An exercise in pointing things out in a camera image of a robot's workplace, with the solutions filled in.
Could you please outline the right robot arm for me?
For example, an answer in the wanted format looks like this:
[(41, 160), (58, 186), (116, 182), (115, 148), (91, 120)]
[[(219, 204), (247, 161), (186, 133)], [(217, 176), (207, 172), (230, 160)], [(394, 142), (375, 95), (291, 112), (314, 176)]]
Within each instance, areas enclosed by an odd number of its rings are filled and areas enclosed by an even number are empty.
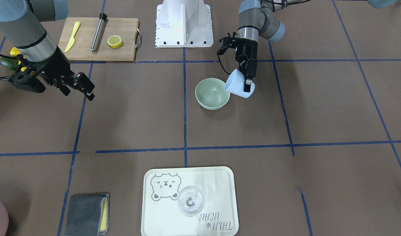
[(19, 50), (20, 61), (11, 76), (0, 77), (14, 87), (42, 93), (45, 86), (60, 90), (65, 96), (75, 89), (93, 100), (95, 85), (85, 73), (74, 73), (70, 61), (43, 27), (42, 22), (66, 19), (66, 0), (0, 0), (0, 32)]

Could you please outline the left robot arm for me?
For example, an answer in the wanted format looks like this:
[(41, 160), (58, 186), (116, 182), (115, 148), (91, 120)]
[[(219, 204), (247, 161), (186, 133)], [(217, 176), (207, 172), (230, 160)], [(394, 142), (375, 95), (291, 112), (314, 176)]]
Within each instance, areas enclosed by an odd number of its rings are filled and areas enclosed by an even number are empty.
[(236, 39), (236, 61), (243, 75), (243, 91), (250, 92), (257, 71), (258, 39), (279, 41), (285, 25), (274, 15), (287, 8), (287, 0), (244, 0), (238, 13), (239, 27)]

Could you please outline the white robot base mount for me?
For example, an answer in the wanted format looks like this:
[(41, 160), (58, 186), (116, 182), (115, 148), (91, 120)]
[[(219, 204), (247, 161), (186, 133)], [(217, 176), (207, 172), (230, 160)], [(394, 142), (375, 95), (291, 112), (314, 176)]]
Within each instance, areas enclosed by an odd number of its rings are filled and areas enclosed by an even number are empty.
[(213, 46), (210, 5), (203, 0), (164, 0), (156, 9), (156, 48)]

